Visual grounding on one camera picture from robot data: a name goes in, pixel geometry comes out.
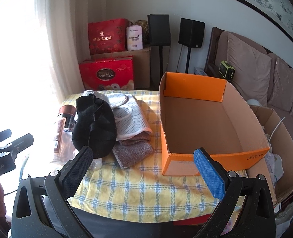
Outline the large brown-lid glass jar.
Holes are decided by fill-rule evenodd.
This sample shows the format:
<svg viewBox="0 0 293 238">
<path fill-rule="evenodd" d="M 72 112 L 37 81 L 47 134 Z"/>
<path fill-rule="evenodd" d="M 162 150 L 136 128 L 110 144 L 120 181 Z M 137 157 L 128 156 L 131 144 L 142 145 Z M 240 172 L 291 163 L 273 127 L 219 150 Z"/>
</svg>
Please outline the large brown-lid glass jar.
<svg viewBox="0 0 293 238">
<path fill-rule="evenodd" d="M 54 154 L 62 155 L 71 144 L 71 133 L 75 125 L 76 108 L 73 105 L 63 105 L 56 120 L 57 133 L 54 139 Z"/>
</svg>

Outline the grey knitted sock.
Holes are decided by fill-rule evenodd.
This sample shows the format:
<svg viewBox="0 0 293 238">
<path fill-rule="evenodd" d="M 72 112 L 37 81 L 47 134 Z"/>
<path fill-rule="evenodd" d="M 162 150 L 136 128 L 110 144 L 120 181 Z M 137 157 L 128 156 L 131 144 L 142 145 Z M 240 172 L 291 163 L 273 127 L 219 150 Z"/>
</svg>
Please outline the grey knitted sock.
<svg viewBox="0 0 293 238">
<path fill-rule="evenodd" d="M 113 148 L 113 154 L 121 169 L 130 168 L 153 153 L 153 147 L 148 141 L 140 141 L 131 145 L 122 145 L 117 142 Z"/>
<path fill-rule="evenodd" d="M 141 132 L 140 134 L 137 134 L 136 136 L 134 136 L 134 137 L 132 137 L 130 139 L 120 140 L 119 143 L 121 145 L 128 146 L 128 145 L 133 145 L 133 144 L 136 144 L 136 143 L 139 143 L 139 142 L 142 142 L 142 141 L 149 142 L 150 140 L 151 140 L 150 133 Z"/>
</svg>

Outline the black cloth with white print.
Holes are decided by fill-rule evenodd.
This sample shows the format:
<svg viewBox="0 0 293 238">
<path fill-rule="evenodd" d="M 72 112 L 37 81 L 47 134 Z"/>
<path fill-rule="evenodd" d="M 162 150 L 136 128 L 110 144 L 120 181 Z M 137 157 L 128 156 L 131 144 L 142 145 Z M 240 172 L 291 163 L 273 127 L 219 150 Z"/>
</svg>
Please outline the black cloth with white print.
<svg viewBox="0 0 293 238">
<path fill-rule="evenodd" d="M 72 131 L 72 142 L 78 151 L 90 147 L 93 158 L 106 157 L 116 143 L 117 130 L 110 105 L 96 95 L 76 99 L 77 120 Z"/>
</svg>

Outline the orange cardboard box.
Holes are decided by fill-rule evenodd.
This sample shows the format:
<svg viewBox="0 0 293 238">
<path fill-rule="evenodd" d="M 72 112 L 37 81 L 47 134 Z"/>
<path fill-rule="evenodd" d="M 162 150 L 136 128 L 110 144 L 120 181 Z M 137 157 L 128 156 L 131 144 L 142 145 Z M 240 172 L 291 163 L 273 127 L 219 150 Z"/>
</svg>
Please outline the orange cardboard box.
<svg viewBox="0 0 293 238">
<path fill-rule="evenodd" d="M 256 115 L 225 79 L 166 72 L 159 102 L 164 176 L 199 175 L 198 148 L 235 171 L 251 168 L 269 151 Z"/>
</svg>

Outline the white mesh vest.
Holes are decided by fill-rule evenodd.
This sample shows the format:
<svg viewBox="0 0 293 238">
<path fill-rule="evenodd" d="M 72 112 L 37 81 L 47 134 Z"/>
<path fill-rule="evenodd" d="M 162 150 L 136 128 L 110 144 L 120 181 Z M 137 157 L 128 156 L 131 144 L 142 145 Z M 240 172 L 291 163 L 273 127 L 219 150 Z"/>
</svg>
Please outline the white mesh vest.
<svg viewBox="0 0 293 238">
<path fill-rule="evenodd" d="M 117 129 L 116 141 L 129 140 L 142 132 L 152 134 L 152 129 L 133 95 L 121 92 L 104 94 L 93 90 L 82 93 L 83 96 L 90 94 L 104 100 L 111 107 Z"/>
</svg>

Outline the open brown cardboard box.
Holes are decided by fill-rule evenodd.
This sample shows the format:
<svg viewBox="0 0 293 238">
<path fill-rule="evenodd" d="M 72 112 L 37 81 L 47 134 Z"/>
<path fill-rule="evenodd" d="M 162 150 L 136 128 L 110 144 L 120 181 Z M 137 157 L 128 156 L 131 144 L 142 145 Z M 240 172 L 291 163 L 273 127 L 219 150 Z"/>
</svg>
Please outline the open brown cardboard box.
<svg viewBox="0 0 293 238">
<path fill-rule="evenodd" d="M 264 131 L 270 151 L 246 170 L 250 178 L 263 174 L 269 185 L 273 205 L 276 206 L 293 192 L 293 120 L 289 113 L 250 106 Z"/>
</svg>

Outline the yellow blue checked tablecloth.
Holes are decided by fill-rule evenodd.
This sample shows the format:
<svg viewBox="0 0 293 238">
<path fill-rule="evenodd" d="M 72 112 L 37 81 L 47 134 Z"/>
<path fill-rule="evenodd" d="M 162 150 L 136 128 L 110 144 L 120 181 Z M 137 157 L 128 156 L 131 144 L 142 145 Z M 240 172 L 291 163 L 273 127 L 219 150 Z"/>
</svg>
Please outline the yellow blue checked tablecloth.
<svg viewBox="0 0 293 238">
<path fill-rule="evenodd" d="M 102 217 L 157 223 L 211 214 L 219 203 L 200 176 L 163 176 L 159 93 L 133 91 L 152 129 L 154 153 L 128 169 L 109 154 L 102 168 L 89 170 L 71 206 Z"/>
</svg>

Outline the white dome device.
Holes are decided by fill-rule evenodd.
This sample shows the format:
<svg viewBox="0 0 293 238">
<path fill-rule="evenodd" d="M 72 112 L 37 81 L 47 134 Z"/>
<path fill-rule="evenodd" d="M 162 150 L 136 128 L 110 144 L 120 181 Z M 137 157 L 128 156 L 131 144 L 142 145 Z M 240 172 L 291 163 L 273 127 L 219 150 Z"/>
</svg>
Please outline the white dome device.
<svg viewBox="0 0 293 238">
<path fill-rule="evenodd" d="M 261 106 L 262 107 L 262 104 L 256 99 L 248 99 L 246 102 L 248 103 L 249 106 Z"/>
</svg>

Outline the beige sofa cushion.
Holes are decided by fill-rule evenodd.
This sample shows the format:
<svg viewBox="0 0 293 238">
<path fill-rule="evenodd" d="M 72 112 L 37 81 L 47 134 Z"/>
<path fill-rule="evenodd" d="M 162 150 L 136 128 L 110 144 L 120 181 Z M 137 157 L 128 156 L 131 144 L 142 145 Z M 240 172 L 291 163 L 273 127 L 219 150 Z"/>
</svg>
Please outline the beige sofa cushion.
<svg viewBox="0 0 293 238">
<path fill-rule="evenodd" d="M 227 62 L 235 69 L 233 86 L 246 101 L 255 99 L 267 106 L 272 59 L 231 33 L 227 41 Z"/>
<path fill-rule="evenodd" d="M 276 59 L 273 74 L 273 89 L 269 104 L 290 112 L 293 103 L 293 72 L 282 59 Z"/>
</svg>

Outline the brown sofa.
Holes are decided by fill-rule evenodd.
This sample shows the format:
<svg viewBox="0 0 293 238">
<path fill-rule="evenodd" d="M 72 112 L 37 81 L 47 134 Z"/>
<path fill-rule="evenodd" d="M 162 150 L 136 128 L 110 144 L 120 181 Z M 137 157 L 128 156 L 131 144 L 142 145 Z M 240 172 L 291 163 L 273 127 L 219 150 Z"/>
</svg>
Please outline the brown sofa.
<svg viewBox="0 0 293 238">
<path fill-rule="evenodd" d="M 229 31 L 219 29 L 217 27 L 213 27 L 212 32 L 211 32 L 211 37 L 210 37 L 206 65 L 204 67 L 204 71 L 206 72 L 206 74 L 211 77 L 217 77 L 217 78 L 222 77 L 222 75 L 219 72 L 219 67 L 220 67 L 221 61 L 223 61 L 223 60 L 227 61 L 227 48 L 228 48 L 227 34 L 228 33 L 235 35 L 237 38 L 246 42 L 248 45 L 252 46 L 256 50 L 268 55 L 272 59 L 271 69 L 270 69 L 270 84 L 269 84 L 269 89 L 268 89 L 268 93 L 267 93 L 268 94 L 267 106 L 265 106 L 265 107 L 272 108 L 275 110 L 275 112 L 282 111 L 284 113 L 289 113 L 289 115 L 292 117 L 292 120 L 293 120 L 293 103 L 292 103 L 292 108 L 291 108 L 290 112 L 283 111 L 283 110 L 278 109 L 278 108 L 269 104 L 269 99 L 270 99 L 272 89 L 273 89 L 274 67 L 276 65 L 276 59 L 280 58 L 280 57 L 278 55 L 272 53 L 271 51 L 269 51 L 267 48 L 263 47 L 262 45 L 254 42 L 253 40 L 248 39 L 248 38 L 246 38 L 242 35 L 239 35 L 237 33 L 234 33 L 234 32 L 229 32 Z M 293 139 L 292 130 L 288 129 L 288 132 L 291 134 L 291 137 Z"/>
</svg>

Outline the red Ferrero Collection gift bag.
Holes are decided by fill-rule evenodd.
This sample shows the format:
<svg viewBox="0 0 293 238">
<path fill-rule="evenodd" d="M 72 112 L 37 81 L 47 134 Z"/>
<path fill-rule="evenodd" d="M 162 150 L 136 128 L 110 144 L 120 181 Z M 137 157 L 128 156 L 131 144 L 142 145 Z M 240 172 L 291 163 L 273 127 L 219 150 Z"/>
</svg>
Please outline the red Ferrero Collection gift bag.
<svg viewBox="0 0 293 238">
<path fill-rule="evenodd" d="M 79 70 L 88 90 L 134 90 L 133 57 L 84 61 Z"/>
</svg>

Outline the green black portable radio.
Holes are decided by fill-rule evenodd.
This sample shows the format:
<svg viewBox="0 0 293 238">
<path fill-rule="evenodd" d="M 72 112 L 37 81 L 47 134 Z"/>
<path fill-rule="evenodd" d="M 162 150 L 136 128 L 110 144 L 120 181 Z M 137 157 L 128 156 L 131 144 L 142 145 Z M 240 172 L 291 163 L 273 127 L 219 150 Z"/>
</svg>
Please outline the green black portable radio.
<svg viewBox="0 0 293 238">
<path fill-rule="evenodd" d="M 220 63 L 219 72 L 224 79 L 232 81 L 235 75 L 235 68 L 223 60 Z"/>
</svg>

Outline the brown cardboard box under bags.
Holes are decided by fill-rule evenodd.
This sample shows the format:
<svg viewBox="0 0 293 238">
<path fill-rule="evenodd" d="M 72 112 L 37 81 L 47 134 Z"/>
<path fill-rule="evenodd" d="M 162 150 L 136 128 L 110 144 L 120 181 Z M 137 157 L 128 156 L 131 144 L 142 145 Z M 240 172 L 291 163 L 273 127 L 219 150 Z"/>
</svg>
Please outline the brown cardboard box under bags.
<svg viewBox="0 0 293 238">
<path fill-rule="evenodd" d="M 133 57 L 134 87 L 136 90 L 150 88 L 151 78 L 151 47 L 136 51 L 103 53 L 91 55 L 91 59 L 110 59 L 119 57 Z"/>
</svg>

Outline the right black speaker on stand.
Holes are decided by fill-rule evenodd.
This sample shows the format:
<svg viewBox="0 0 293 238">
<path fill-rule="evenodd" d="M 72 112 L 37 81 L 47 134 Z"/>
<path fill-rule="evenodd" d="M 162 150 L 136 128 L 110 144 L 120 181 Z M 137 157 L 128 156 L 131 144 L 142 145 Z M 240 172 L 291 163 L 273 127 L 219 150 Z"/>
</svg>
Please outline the right black speaker on stand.
<svg viewBox="0 0 293 238">
<path fill-rule="evenodd" d="M 187 47 L 185 73 L 189 72 L 191 51 L 201 48 L 205 34 L 205 23 L 197 20 L 181 18 L 178 43 Z"/>
</svg>

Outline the left black speaker on stand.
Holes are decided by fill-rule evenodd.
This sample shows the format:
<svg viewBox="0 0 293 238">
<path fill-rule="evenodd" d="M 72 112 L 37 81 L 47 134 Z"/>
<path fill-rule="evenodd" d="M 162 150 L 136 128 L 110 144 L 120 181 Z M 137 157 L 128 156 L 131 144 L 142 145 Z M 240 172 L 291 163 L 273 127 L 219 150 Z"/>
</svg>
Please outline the left black speaker on stand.
<svg viewBox="0 0 293 238">
<path fill-rule="evenodd" d="M 159 81 L 163 70 L 163 47 L 171 45 L 170 16 L 169 14 L 149 14 L 147 16 L 149 26 L 149 41 L 151 47 L 158 47 L 159 50 Z"/>
</svg>

